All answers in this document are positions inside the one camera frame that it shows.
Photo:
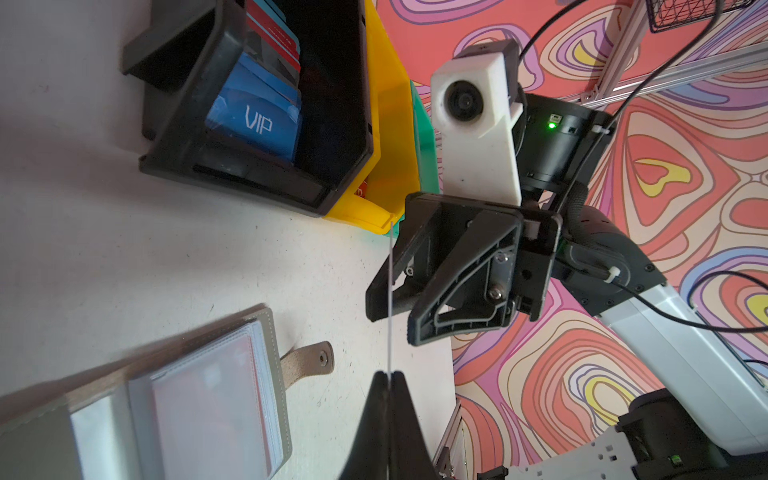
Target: bolt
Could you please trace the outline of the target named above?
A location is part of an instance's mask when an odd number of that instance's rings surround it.
[[[497,286],[493,286],[488,291],[488,296],[491,297],[491,300],[501,300],[504,294],[502,293],[502,290],[500,288],[498,288]]]

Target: robotic arm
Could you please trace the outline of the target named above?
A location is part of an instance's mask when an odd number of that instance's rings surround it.
[[[432,77],[445,194],[408,197],[392,252],[395,278],[406,272],[392,310],[410,311],[409,343],[505,327],[517,312],[538,321],[556,278],[667,389],[638,398],[591,445],[507,478],[758,478],[768,468],[765,386],[718,333],[660,315],[704,324],[634,242],[584,205],[612,116],[519,97],[517,67],[517,44],[502,41],[470,47]],[[387,267],[366,293],[372,321],[387,316]]]

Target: colorful swirl pattern backdrop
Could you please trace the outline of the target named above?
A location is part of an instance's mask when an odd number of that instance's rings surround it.
[[[432,72],[468,45],[521,44],[569,0],[379,0],[392,43],[428,111]],[[521,63],[528,91],[586,91],[623,28],[631,0],[594,0],[545,33]],[[646,74],[703,22],[647,34],[625,72]],[[681,62],[768,39],[768,0],[724,16]],[[609,111],[617,104],[609,105]],[[438,148],[440,134],[437,132]],[[685,296],[714,270],[768,281],[768,66],[636,99],[598,165],[589,203],[606,213]],[[694,293],[713,325],[768,324],[768,292],[719,276]],[[726,335],[745,359],[768,361],[768,335]],[[469,433],[468,471],[532,465],[600,435],[632,399],[662,385],[562,285],[536,323],[452,339],[456,394]],[[754,365],[768,379],[768,368]]]

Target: table surface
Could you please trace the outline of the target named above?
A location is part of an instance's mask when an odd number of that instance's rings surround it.
[[[336,354],[332,375],[288,390],[293,455],[277,478],[335,478],[386,367],[364,292],[388,239],[140,174],[143,85],[118,68],[148,23],[148,0],[0,15],[0,409],[265,303],[281,354],[322,340]],[[409,346],[400,316],[392,363],[433,452],[455,406],[449,341]]]

